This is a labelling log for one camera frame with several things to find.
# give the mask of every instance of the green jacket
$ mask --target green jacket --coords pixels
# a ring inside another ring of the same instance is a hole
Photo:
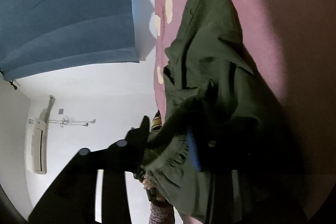
[[[188,0],[165,52],[166,122],[150,139],[144,167],[180,213],[204,222],[210,173],[192,164],[188,128],[203,140],[200,159],[228,172],[287,172],[295,146],[276,101],[242,58],[242,31],[231,0]],[[211,140],[221,144],[215,160],[207,156]]]

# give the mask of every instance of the pink bedsheet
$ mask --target pink bedsheet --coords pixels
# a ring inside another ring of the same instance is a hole
[[[161,34],[156,44],[154,87],[163,117],[166,101],[157,67],[162,73],[167,64],[164,49],[176,37],[187,0],[173,0],[170,24],[165,1],[155,0]],[[232,1],[243,29],[244,45],[284,106],[307,168],[314,174],[336,174],[336,0]],[[323,189],[311,191],[323,196]],[[315,207],[308,209],[308,216]]]

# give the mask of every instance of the curtain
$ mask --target curtain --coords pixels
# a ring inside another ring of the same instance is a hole
[[[0,69],[14,79],[139,62],[131,0],[0,0]]]

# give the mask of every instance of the black object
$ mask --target black object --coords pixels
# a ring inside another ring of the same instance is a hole
[[[17,86],[13,84],[13,81],[9,81],[9,83],[14,88],[14,90],[17,90]]]
[[[5,81],[91,63],[139,62],[131,0],[0,0],[0,14]]]
[[[0,223],[27,224],[27,220],[17,211],[0,184]]]
[[[98,169],[104,169],[102,222],[131,224],[124,172],[135,173],[147,143],[150,121],[131,129],[125,140],[90,152],[82,148],[50,185],[29,216],[30,224],[87,224],[95,222]]]
[[[309,220],[308,224],[335,224],[336,223],[336,184],[331,190],[320,209]]]
[[[135,173],[133,173],[133,177],[137,180],[139,180],[141,183],[144,180],[144,176],[146,174],[146,171],[142,168],[138,168],[137,171]],[[148,197],[148,201],[149,202],[153,202],[154,200],[156,200],[156,190],[155,188],[152,189],[146,189],[146,194]]]
[[[232,223],[233,198],[231,174],[212,174],[205,224]]]

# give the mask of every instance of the air conditioner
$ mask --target air conditioner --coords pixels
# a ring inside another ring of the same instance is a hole
[[[28,119],[25,158],[27,170],[47,173],[47,124],[38,118]]]

